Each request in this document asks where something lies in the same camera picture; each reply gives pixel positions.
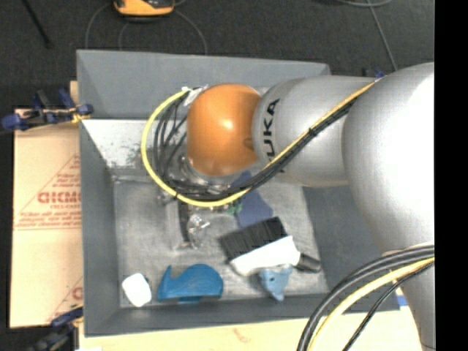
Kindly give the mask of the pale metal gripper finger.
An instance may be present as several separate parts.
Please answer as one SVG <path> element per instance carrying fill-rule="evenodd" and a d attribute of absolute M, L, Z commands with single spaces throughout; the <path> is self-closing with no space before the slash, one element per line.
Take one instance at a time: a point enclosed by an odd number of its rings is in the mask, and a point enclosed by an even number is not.
<path fill-rule="evenodd" d="M 199 214 L 192 214 L 187 221 L 187 235 L 189 243 L 192 248 L 198 249 L 202 246 L 205 230 L 211 225 L 211 223 L 201 217 Z"/>
<path fill-rule="evenodd" d="M 190 247 L 189 234 L 187 229 L 189 221 L 189 206 L 187 204 L 178 203 L 178 219 L 181 233 L 181 247 Z"/>

